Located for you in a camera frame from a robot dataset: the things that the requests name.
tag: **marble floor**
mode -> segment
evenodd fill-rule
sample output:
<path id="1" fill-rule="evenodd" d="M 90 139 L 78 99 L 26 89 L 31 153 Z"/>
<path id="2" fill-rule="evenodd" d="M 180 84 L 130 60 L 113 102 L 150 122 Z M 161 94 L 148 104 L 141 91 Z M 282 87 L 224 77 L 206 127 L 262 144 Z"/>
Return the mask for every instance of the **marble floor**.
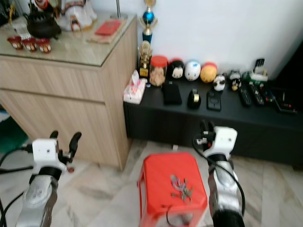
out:
<path id="1" fill-rule="evenodd" d="M 207 163 L 193 149 L 178 151 L 196 157 L 205 190 Z M 125 170 L 118 170 L 75 160 L 75 172 L 59 181 L 58 201 L 53 210 L 52 227 L 137 227 L 139 197 L 136 181 L 143 160 L 153 153 L 174 152 L 167 144 L 135 140 Z M 303 173 L 290 166 L 233 157 L 235 171 L 246 197 L 246 227 L 302 227 Z M 32 156 L 22 152 L 9 156 L 3 168 L 27 166 Z M 0 197 L 6 206 L 26 189 L 31 171 L 0 176 Z M 21 210 L 21 200 L 7 213 L 9 227 L 14 227 Z M 209 211 L 198 227 L 212 224 Z"/>

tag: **red book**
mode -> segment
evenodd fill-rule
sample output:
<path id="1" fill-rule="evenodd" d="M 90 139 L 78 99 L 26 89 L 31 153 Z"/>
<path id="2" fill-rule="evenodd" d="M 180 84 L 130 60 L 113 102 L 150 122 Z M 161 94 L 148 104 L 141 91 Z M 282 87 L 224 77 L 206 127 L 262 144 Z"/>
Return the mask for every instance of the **red book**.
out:
<path id="1" fill-rule="evenodd" d="M 119 20 L 108 20 L 98 28 L 96 35 L 112 35 L 119 28 L 121 22 Z"/>

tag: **cabinet drawer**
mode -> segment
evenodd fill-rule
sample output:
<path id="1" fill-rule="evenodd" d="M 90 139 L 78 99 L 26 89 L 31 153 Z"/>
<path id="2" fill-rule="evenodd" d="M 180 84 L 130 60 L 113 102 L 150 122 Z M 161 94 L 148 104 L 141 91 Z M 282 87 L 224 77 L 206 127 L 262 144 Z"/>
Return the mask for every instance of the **cabinet drawer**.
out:
<path id="1" fill-rule="evenodd" d="M 1 58 L 0 88 L 103 102 L 98 71 L 87 66 Z"/>
<path id="2" fill-rule="evenodd" d="M 59 147 L 68 151 L 73 134 L 80 131 L 77 158 L 119 167 L 105 105 L 14 91 L 1 91 L 0 101 L 31 139 L 58 130 Z"/>

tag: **white wall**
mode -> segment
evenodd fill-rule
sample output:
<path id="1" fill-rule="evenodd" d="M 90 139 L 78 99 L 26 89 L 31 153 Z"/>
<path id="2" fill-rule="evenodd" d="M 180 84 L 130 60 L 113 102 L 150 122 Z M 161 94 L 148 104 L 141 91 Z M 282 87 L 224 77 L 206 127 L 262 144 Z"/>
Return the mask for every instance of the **white wall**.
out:
<path id="1" fill-rule="evenodd" d="M 115 0 L 92 4 L 96 10 L 116 11 Z M 120 0 L 120 9 L 140 17 L 144 1 Z M 303 39 L 302 10 L 303 0 L 158 0 L 153 11 L 159 23 L 151 44 L 154 54 L 214 61 L 221 71 L 250 69 L 265 57 L 274 77 Z"/>

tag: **small cup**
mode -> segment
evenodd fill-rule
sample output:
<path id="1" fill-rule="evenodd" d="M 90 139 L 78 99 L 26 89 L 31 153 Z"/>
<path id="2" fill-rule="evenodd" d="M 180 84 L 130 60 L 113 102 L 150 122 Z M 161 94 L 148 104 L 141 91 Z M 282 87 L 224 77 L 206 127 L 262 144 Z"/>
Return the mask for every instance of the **small cup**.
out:
<path id="1" fill-rule="evenodd" d="M 43 53 L 49 53 L 51 51 L 49 39 L 39 39 L 36 41 L 36 44 L 39 47 L 39 50 Z"/>
<path id="2" fill-rule="evenodd" d="M 22 40 L 23 45 L 27 48 L 30 52 L 35 52 L 37 50 L 36 39 L 35 38 L 28 38 Z"/>
<path id="3" fill-rule="evenodd" d="M 8 41 L 10 42 L 10 44 L 16 49 L 16 50 L 22 50 L 23 49 L 23 45 L 21 42 L 21 37 L 20 36 L 11 36 L 8 38 Z"/>

